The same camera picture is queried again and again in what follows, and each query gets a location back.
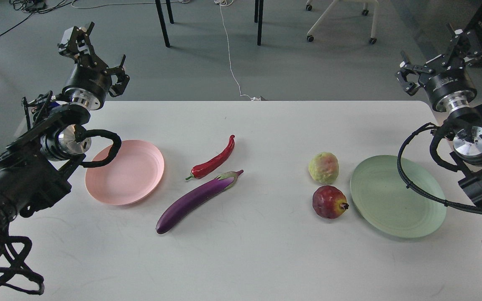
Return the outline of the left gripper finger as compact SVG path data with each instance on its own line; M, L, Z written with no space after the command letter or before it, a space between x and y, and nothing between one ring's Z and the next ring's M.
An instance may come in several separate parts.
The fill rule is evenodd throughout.
M126 62L126 55L122 55L121 62L116 67L107 67L103 74L109 79L115 76L116 82L109 85L108 93L111 97L120 97L125 91L130 81L130 77L126 74L124 63Z
M96 63L95 50L90 42L90 34L95 23L67 29L59 43L59 54L75 63Z

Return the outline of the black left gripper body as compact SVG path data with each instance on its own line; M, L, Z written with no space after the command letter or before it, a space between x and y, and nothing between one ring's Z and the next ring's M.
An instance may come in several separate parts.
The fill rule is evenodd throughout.
M96 55L83 54L75 57L75 64L62 94L72 102L78 102L88 110L99 110L111 86L109 66Z

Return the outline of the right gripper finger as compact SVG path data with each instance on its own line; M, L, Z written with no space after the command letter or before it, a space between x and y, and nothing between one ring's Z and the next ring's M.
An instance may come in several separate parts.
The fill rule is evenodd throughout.
M413 96L420 88L424 88L427 80L432 78L434 69L427 65L417 65L410 62L409 56L404 50L400 51L402 61L395 77L402 90L409 96Z
M451 23L446 27L452 38L442 54L442 66L473 66L482 62L482 46L474 29L454 29Z

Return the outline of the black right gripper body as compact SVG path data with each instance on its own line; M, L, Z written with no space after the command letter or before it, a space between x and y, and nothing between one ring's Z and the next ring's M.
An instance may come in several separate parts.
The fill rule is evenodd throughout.
M427 77L427 97L434 111L446 112L446 103L453 97L463 97L467 102L477 95L465 67L450 67Z

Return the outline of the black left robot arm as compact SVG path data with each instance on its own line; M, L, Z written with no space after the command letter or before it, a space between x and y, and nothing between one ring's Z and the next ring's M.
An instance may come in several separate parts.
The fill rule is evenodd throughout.
M125 57L109 67L95 53L90 41L94 25L64 32L59 54L73 60L71 76L59 94L49 91L30 102L22 99L27 131L0 154L0 287L44 293L44 278L25 262L32 241L11 236L10 223L54 206L70 193L69 177L79 166L105 166L122 147L116 133L84 128L91 111L101 109L108 95L121 96L130 80Z

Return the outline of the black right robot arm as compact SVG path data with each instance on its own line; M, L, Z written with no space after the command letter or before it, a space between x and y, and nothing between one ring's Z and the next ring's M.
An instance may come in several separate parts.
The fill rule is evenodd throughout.
M401 52L402 62L395 74L400 87L410 96L423 89L432 110L448 116L440 126L431 122L422 125L402 143L397 171L406 187L420 196L446 207L482 215L482 104L470 105L477 90L466 71L467 66L482 61L482 48L472 29L454 29L450 24L447 27L452 34L447 49L422 65L411 63L408 55ZM434 162L464 175L458 185L471 205L436 197L413 183L405 173L402 164L405 147L424 131L432 134L429 151Z

